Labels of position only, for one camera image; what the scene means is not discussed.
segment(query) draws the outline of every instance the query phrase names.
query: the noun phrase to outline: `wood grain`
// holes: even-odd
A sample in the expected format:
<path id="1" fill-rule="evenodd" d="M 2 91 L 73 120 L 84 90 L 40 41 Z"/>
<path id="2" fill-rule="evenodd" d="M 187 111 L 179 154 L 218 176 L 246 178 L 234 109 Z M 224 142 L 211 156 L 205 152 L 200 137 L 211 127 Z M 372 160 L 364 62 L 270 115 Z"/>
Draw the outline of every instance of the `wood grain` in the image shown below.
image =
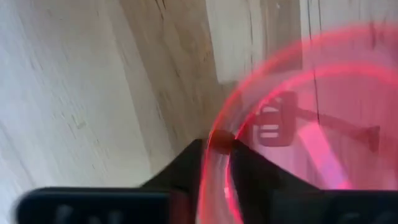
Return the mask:
<path id="1" fill-rule="evenodd" d="M 264 59 L 265 26 L 260 0 L 206 1 L 220 83 L 241 80 Z"/>
<path id="2" fill-rule="evenodd" d="M 148 179 L 104 3 L 1 4 L 1 193 L 7 197 L 1 212 L 32 187 L 134 186 Z"/>
<path id="3" fill-rule="evenodd" d="M 262 0 L 265 22 L 266 55 L 270 57 L 301 40 L 300 1 Z M 300 69 L 301 65 L 286 69 Z"/>
<path id="4" fill-rule="evenodd" d="M 0 124 L 0 223 L 13 222 L 12 209 L 16 199 L 36 186 L 21 157 L 11 136 Z"/>
<path id="5" fill-rule="evenodd" d="M 106 8 L 151 170 L 156 174 L 174 158 L 175 152 L 124 11 L 117 1 L 106 1 Z"/>
<path id="6" fill-rule="evenodd" d="M 208 131 L 229 92 L 218 84 L 204 0 L 121 5 L 173 148 Z"/>

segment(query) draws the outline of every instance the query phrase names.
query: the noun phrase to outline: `red glowing ring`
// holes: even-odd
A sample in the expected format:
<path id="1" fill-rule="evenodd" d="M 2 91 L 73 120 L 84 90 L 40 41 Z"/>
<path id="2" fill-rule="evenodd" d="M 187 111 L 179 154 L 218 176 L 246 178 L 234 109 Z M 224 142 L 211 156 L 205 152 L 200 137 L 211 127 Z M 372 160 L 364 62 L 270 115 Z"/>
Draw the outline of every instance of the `red glowing ring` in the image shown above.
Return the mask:
<path id="1" fill-rule="evenodd" d="M 391 26 L 374 26 L 374 30 L 376 32 L 385 31 L 387 30 L 390 33 L 393 33 L 395 35 L 398 34 L 398 29 L 395 27 Z M 341 40 L 347 40 L 347 39 L 353 39 L 355 37 L 361 36 L 363 34 L 367 34 L 369 32 L 369 26 L 357 26 L 357 27 L 350 27 L 348 29 L 343 29 L 343 30 L 338 30 L 336 32 L 330 32 L 327 34 L 322 34 L 317 36 L 316 38 L 312 40 L 308 40 L 305 42 L 298 41 L 297 43 L 293 44 L 291 47 L 281 51 L 278 53 L 275 57 L 271 58 L 268 60 L 266 63 L 262 64 L 257 70 L 255 70 L 252 75 L 245 79 L 238 87 L 235 89 L 235 91 L 232 92 L 231 96 L 226 100 L 224 106 L 222 107 L 222 110 L 220 111 L 219 115 L 217 116 L 213 127 L 211 129 L 211 132 L 209 134 L 208 138 L 208 143 L 207 147 L 205 149 L 204 153 L 204 160 L 203 160 L 203 168 L 202 168 L 202 174 L 203 177 L 201 179 L 201 184 L 200 184 L 200 194 L 199 194 L 199 206 L 198 206 L 198 214 L 201 217 L 201 220 L 205 220 L 205 214 L 204 214 L 204 195 L 205 195 L 205 187 L 206 187 L 206 173 L 207 173 L 207 167 L 208 167 L 208 154 L 210 151 L 210 146 L 212 143 L 212 136 L 214 131 L 217 129 L 217 126 L 219 123 L 223 120 L 225 117 L 225 114 L 229 111 L 229 109 L 233 106 L 234 102 L 236 101 L 237 97 L 239 97 L 239 94 L 245 90 L 250 84 L 258 80 L 259 78 L 262 78 L 266 75 L 269 74 L 269 72 L 272 70 L 272 68 L 275 68 L 279 64 L 281 64 L 284 61 L 287 61 L 291 56 L 301 54 L 302 52 L 306 52 L 310 50 L 312 47 L 319 47 L 321 46 L 322 43 L 327 42 L 329 40 L 332 41 L 341 41 Z M 370 77 L 376 77 L 380 78 L 382 81 L 388 82 L 389 84 L 393 85 L 398 85 L 398 80 L 395 77 L 386 77 L 385 74 L 392 74 L 395 73 L 393 70 L 387 70 L 383 67 L 378 67 L 375 65 L 369 65 L 369 62 L 361 63 L 357 62 L 356 64 L 346 64 L 346 65 L 338 65 L 338 66 L 328 66 L 326 68 L 323 68 L 322 70 L 317 70 L 317 75 L 319 77 L 325 76 L 326 74 L 331 74 L 331 73 L 337 73 L 337 72 L 361 72 L 365 75 L 368 75 Z M 245 122 L 241 125 L 238 134 L 236 135 L 236 139 L 239 137 L 241 134 L 241 131 L 245 127 L 248 119 L 253 116 L 255 111 L 261 107 L 263 104 L 267 103 L 271 98 L 275 97 L 276 94 L 282 91 L 282 86 L 289 84 L 289 85 L 299 85 L 303 83 L 304 81 L 308 81 L 308 77 L 312 77 L 312 71 L 309 71 L 307 73 L 304 73 L 298 77 L 291 78 L 290 80 L 287 80 L 283 82 L 283 84 L 277 86 L 274 90 L 271 91 L 269 95 L 267 95 L 263 100 L 261 100 L 260 103 L 257 104 L 257 106 L 252 110 L 251 113 L 248 114 L 248 116 L 245 119 Z M 231 181 L 229 179 L 229 157 L 227 161 L 227 166 L 225 170 L 225 184 L 227 185 L 226 187 L 231 189 Z M 234 199 L 232 197 L 226 198 L 227 204 L 229 209 L 231 210 L 231 213 L 233 214 L 233 217 L 235 218 L 235 221 L 238 223 L 243 223 L 240 213 L 238 209 L 235 207 L 236 203 L 234 202 Z"/>

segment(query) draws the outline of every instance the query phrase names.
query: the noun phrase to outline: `wooden floor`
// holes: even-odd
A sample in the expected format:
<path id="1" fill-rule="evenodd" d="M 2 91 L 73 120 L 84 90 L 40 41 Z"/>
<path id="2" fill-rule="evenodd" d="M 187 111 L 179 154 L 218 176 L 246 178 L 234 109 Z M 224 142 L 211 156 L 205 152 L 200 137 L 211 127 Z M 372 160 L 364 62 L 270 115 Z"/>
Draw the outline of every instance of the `wooden floor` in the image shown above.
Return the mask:
<path id="1" fill-rule="evenodd" d="M 237 82 L 275 51 L 396 21 L 397 10 L 395 0 L 0 0 L 0 223 L 37 187 L 139 185 L 206 136 Z"/>

